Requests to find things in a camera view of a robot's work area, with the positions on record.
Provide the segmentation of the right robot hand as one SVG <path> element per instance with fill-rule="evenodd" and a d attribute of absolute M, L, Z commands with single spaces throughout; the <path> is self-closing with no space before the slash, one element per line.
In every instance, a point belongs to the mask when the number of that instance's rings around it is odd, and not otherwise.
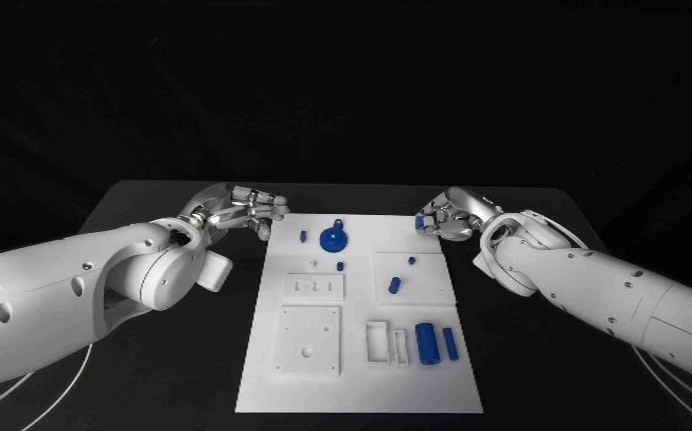
<path fill-rule="evenodd" d="M 482 233 L 503 213 L 502 207 L 467 188 L 453 186 L 428 201 L 415 214 L 415 231 L 453 242 L 467 241 Z"/>

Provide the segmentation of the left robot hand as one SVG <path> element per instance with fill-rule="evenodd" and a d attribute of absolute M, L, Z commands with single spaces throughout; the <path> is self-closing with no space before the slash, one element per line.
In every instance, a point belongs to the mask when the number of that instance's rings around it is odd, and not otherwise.
<path fill-rule="evenodd" d="M 290 213 L 287 198 L 232 183 L 202 189 L 187 201 L 179 218 L 196 226 L 209 241 L 219 241 L 229 230 L 249 229 L 261 241 L 271 236 L 271 221 Z"/>

